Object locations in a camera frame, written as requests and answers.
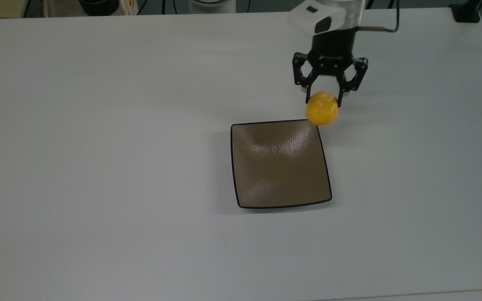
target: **yellow fruit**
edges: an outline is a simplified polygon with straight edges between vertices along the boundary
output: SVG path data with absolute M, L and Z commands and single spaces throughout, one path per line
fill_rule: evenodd
M 327 92 L 317 92 L 306 105 L 306 118 L 317 126 L 331 124 L 338 116 L 338 101 Z

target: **black cable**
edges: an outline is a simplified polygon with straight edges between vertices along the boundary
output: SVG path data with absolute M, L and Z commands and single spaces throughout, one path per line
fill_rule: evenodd
M 139 9 L 139 12 L 137 12 L 137 15 L 140 15 L 140 13 L 142 12 L 142 9 L 146 5 L 146 2 L 148 2 L 148 0 L 144 0 L 144 3 L 142 4 L 141 8 Z
M 29 11 L 29 6 L 31 5 L 31 0 L 27 1 L 27 5 L 25 6 L 25 10 L 23 10 L 23 17 L 27 17 L 27 12 Z
M 369 1 L 367 2 L 367 5 L 366 5 L 366 9 L 367 9 L 367 10 L 370 10 L 370 9 L 371 9 L 371 6 L 373 5 L 373 1 L 375 1 L 375 0 L 369 0 Z
M 388 28 L 385 28 L 384 31 L 385 32 L 396 32 L 399 30 L 399 0 L 397 0 L 397 3 L 396 3 L 396 7 L 395 7 L 395 29 L 388 29 Z

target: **square dish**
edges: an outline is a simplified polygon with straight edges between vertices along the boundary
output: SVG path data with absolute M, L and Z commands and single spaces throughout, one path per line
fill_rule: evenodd
M 241 208 L 281 208 L 332 198 L 319 128 L 308 120 L 234 124 L 233 183 Z

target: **black object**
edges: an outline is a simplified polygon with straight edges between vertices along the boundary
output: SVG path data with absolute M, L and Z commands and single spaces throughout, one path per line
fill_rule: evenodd
M 310 88 L 320 75 L 336 77 L 340 85 L 338 107 L 341 107 L 345 92 L 358 89 L 367 71 L 367 59 L 352 57 L 356 31 L 358 31 L 358 27 L 315 35 L 312 39 L 312 50 L 308 54 L 295 53 L 293 55 L 293 77 L 295 84 L 306 88 L 306 103 L 310 99 Z M 312 71 L 307 77 L 301 70 L 306 61 L 312 65 Z M 352 80 L 347 81 L 344 72 L 350 65 L 354 66 L 356 75 Z
M 79 0 L 87 15 L 112 15 L 118 9 L 118 0 Z
M 453 19 L 459 23 L 478 23 L 481 19 L 479 16 L 479 6 L 482 0 L 469 0 L 465 4 L 450 4 Z

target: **white table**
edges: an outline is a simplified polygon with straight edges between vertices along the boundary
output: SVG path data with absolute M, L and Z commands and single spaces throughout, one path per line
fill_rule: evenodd
M 309 48 L 285 13 L 0 20 L 0 301 L 482 289 L 482 23 L 358 33 L 369 70 L 321 128 L 333 200 L 238 208 L 230 125 L 303 118 Z

